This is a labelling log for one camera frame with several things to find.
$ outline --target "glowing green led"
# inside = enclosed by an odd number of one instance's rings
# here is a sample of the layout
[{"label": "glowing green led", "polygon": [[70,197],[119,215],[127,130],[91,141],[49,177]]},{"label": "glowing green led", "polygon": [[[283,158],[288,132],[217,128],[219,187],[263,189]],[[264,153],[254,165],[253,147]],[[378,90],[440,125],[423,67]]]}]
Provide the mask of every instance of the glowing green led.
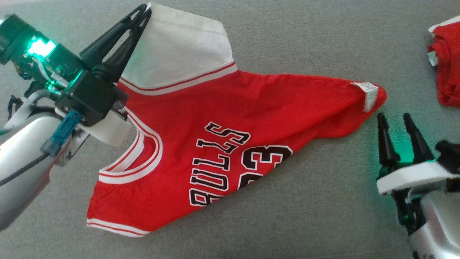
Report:
[{"label": "glowing green led", "polygon": [[48,43],[44,43],[42,39],[38,38],[29,44],[27,54],[46,57],[51,54],[55,47],[54,42],[48,41]]}]

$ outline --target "blue connector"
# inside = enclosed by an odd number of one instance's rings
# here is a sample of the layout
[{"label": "blue connector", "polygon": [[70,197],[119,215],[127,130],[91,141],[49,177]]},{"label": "blue connector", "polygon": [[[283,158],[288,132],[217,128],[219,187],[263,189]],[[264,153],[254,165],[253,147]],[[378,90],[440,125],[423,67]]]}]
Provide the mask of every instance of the blue connector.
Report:
[{"label": "blue connector", "polygon": [[61,151],[62,145],[69,139],[82,119],[83,115],[81,113],[75,110],[69,111],[53,133],[53,136],[41,146],[40,151],[49,154],[50,157],[56,157]]}]

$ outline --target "red jersey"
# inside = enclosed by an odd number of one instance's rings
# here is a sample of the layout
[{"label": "red jersey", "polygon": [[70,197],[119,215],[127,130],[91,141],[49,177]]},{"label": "red jersey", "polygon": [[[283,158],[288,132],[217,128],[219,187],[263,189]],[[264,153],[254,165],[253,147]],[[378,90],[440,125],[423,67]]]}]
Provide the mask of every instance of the red jersey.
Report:
[{"label": "red jersey", "polygon": [[88,226],[144,236],[266,175],[313,138],[351,134],[386,99],[370,83],[241,71],[220,22],[152,11],[118,84],[137,137],[100,170]]}]

